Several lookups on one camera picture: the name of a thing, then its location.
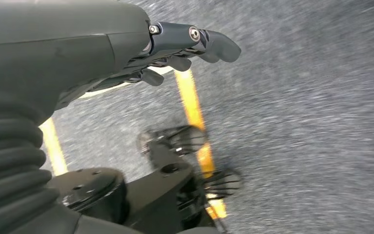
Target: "gray carpet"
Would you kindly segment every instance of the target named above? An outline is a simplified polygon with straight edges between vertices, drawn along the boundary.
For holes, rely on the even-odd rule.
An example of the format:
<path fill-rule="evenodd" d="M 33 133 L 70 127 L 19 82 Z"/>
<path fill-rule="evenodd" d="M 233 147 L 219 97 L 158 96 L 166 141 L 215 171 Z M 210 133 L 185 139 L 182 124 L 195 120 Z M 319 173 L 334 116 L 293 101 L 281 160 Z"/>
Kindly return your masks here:
<path fill-rule="evenodd" d="M 245 180 L 226 200 L 232 233 L 374 234 L 374 1 L 130 2 L 243 50 L 192 67 L 217 166 Z M 186 123 L 171 74 L 54 117 L 70 170 L 118 167 L 129 180 L 150 172 L 136 134 Z"/>

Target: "round joint cover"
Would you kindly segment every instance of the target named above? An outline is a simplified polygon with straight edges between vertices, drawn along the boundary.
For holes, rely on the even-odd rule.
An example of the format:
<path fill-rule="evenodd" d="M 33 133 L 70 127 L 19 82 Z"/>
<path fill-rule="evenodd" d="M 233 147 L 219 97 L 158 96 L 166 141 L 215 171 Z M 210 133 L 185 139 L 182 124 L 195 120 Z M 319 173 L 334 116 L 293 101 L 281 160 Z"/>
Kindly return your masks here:
<path fill-rule="evenodd" d="M 123 174 L 110 168 L 90 168 L 56 176 L 48 182 L 59 189 L 58 201 L 75 211 L 82 211 L 100 199 L 114 195 L 125 201 L 127 189 Z"/>

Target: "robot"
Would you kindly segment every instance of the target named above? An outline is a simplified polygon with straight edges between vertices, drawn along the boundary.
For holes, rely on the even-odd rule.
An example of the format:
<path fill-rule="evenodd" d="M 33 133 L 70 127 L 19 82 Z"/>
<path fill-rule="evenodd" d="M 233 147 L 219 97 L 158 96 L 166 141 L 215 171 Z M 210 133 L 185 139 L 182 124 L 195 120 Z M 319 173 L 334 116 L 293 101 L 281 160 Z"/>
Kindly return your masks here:
<path fill-rule="evenodd" d="M 180 157 L 205 133 L 182 126 L 144 134 L 140 149 L 156 170 L 126 183 L 109 168 L 52 178 L 40 169 L 38 126 L 86 92 L 160 85 L 164 78 L 149 66 L 185 71 L 194 56 L 234 62 L 240 53 L 221 33 L 152 23 L 118 1 L 0 0 L 0 234 L 220 233 L 205 211 L 206 191 L 238 181 L 226 171 L 203 179 Z"/>

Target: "robotic hand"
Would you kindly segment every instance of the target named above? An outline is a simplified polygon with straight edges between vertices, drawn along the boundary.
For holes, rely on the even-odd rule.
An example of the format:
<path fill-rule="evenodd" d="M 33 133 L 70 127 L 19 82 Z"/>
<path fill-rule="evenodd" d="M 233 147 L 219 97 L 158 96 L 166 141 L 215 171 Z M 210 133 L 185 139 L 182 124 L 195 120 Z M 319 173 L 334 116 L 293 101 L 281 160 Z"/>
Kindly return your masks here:
<path fill-rule="evenodd" d="M 233 62 L 240 52 L 223 34 L 152 24 L 141 8 L 117 1 L 0 0 L 0 233 L 138 233 L 56 202 L 50 172 L 39 169 L 38 126 L 87 91 L 160 85 L 149 66 L 185 71 L 193 56 Z"/>

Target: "robotic finger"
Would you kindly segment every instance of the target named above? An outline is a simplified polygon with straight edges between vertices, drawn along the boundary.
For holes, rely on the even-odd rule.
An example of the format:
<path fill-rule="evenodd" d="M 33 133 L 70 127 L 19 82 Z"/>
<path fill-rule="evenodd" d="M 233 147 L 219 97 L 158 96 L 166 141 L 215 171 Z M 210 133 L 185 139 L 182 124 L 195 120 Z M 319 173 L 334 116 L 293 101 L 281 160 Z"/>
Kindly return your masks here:
<path fill-rule="evenodd" d="M 163 83 L 164 78 L 160 74 L 146 69 L 147 66 L 170 66 L 183 72 L 190 68 L 189 58 L 194 56 L 210 63 L 218 62 L 220 59 L 234 62 L 241 53 L 240 47 L 226 35 L 198 29 L 193 25 L 158 22 L 149 26 L 149 32 L 151 41 L 140 56 L 128 64 L 128 67 L 144 65 L 142 71 L 132 74 L 129 78 L 107 79 L 91 91 L 97 91 L 103 87 L 110 88 L 123 82 L 145 81 L 152 86 L 158 86 Z"/>

